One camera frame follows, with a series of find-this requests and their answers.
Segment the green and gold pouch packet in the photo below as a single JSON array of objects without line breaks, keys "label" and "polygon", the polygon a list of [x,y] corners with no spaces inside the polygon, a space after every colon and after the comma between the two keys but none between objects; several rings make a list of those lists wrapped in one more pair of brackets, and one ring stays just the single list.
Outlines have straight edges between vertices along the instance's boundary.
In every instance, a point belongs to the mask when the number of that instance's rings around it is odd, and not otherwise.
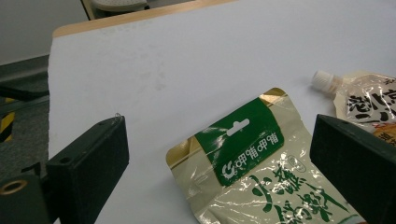
[{"label": "green and gold pouch packet", "polygon": [[273,88],[172,147],[200,224],[368,224],[311,162],[312,136]]}]

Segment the yellow black striped tape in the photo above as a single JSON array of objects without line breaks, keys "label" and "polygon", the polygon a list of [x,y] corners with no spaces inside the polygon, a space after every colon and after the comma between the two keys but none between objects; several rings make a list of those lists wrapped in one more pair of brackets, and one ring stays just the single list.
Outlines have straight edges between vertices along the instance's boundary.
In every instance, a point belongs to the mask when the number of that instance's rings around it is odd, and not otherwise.
[{"label": "yellow black striped tape", "polygon": [[5,115],[0,116],[0,143],[12,139],[12,128],[14,119],[14,112],[7,112]]}]

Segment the grey chair seat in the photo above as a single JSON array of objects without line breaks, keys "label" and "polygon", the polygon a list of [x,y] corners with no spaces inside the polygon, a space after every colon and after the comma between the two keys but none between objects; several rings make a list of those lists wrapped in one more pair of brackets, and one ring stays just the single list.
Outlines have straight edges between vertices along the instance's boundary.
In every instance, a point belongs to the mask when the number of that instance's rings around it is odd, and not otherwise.
[{"label": "grey chair seat", "polygon": [[92,0],[97,9],[108,12],[129,12],[149,6],[147,0]]}]

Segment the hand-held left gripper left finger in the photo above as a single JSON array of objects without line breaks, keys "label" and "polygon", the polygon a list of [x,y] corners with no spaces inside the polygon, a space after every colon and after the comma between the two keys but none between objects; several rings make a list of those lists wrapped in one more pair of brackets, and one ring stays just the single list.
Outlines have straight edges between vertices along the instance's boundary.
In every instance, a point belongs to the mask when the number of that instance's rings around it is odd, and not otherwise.
[{"label": "hand-held left gripper left finger", "polygon": [[102,120],[46,164],[62,224],[94,224],[129,164],[125,117]]}]

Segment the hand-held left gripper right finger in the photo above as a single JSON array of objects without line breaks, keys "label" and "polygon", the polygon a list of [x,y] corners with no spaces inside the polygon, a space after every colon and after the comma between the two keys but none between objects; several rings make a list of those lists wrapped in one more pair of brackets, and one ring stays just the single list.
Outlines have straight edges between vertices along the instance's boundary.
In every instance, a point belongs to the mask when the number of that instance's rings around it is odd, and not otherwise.
[{"label": "hand-held left gripper right finger", "polygon": [[396,147],[350,122],[318,115],[310,158],[369,224],[396,224]]}]

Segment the spout pouch with white cap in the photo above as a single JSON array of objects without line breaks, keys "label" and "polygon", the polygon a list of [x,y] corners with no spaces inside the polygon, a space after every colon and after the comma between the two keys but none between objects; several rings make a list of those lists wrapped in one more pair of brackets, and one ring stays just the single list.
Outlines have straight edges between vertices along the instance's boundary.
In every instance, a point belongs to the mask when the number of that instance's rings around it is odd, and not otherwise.
[{"label": "spout pouch with white cap", "polygon": [[337,118],[396,147],[396,77],[364,71],[339,77],[317,71],[311,83],[334,97]]}]

